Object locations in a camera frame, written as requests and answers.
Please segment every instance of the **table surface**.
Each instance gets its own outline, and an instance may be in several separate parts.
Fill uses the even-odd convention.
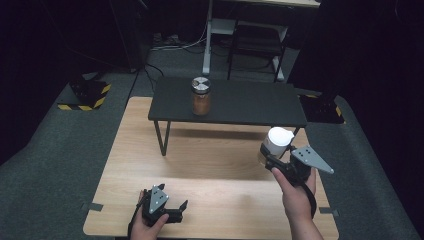
[[[292,85],[210,80],[211,109],[206,116],[196,116],[192,112],[191,81],[189,78],[158,79],[148,118],[286,127],[305,127],[307,124]]]
[[[165,183],[166,207],[178,208],[185,200],[188,207],[182,223],[165,225],[159,237],[291,239],[281,190],[257,161],[269,127],[177,122],[172,149],[162,156],[147,119],[151,101],[128,102],[93,199],[103,208],[89,211],[87,235],[126,236],[140,190]],[[293,144],[308,144],[303,129]],[[329,207],[319,174],[316,200],[318,208]],[[314,221],[325,239],[338,239],[332,214],[317,211]]]

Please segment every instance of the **gray carpet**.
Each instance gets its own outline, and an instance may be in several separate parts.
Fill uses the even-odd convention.
[[[202,49],[189,50],[152,51],[148,63],[165,76],[201,76]],[[209,78],[225,79],[226,49],[214,46],[213,51]],[[287,51],[286,77],[296,56],[297,51]],[[252,68],[252,61],[241,59],[237,67]],[[110,239],[86,236],[82,228],[128,97],[152,96],[149,77],[161,73],[146,66],[136,76],[119,71],[104,75],[101,81],[112,86],[98,110],[62,111],[52,103],[31,142],[0,167],[1,239]],[[245,71],[232,76],[273,79],[272,74]],[[334,175],[321,176],[340,239],[420,239],[348,103],[342,98],[337,103],[346,124],[309,123],[306,132],[311,146],[335,169]]]

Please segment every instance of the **black device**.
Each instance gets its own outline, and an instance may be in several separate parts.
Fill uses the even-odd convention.
[[[290,151],[290,160],[285,163],[273,156],[266,146],[262,143],[260,152],[266,158],[265,168],[270,170],[278,168],[292,186],[301,186],[309,199],[311,204],[311,216],[315,215],[317,203],[314,194],[309,187],[305,184],[311,175],[311,167],[333,174],[334,170],[322,159],[317,152],[310,146],[296,148],[294,146],[287,146]]]
[[[162,190],[165,184],[159,186],[153,185],[151,190],[144,189],[143,197],[136,205],[134,215],[131,222],[128,224],[128,239],[131,239],[131,230],[137,215],[138,209],[142,206],[142,218],[147,226],[153,226],[159,218],[168,214],[169,218],[166,223],[180,223],[183,220],[183,212],[187,208],[188,200],[186,200],[178,209],[166,209],[165,204],[169,196]]]

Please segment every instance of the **jar lid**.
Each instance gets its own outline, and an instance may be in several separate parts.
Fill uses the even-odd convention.
[[[204,77],[197,77],[191,81],[191,90],[197,94],[206,94],[211,90],[211,81]]]

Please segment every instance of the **human hand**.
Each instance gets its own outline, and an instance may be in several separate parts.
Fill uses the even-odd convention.
[[[138,198],[139,202],[143,194],[143,191],[141,191]],[[160,230],[165,225],[166,221],[168,221],[168,218],[169,215],[164,214],[152,227],[149,227],[146,224],[146,220],[142,217],[142,207],[140,207],[131,230],[131,240],[156,240]]]
[[[277,168],[271,170],[283,192],[283,205],[289,221],[312,221],[311,204],[302,187],[293,187],[283,173]],[[316,169],[311,169],[311,175],[306,181],[306,186],[315,195]]]

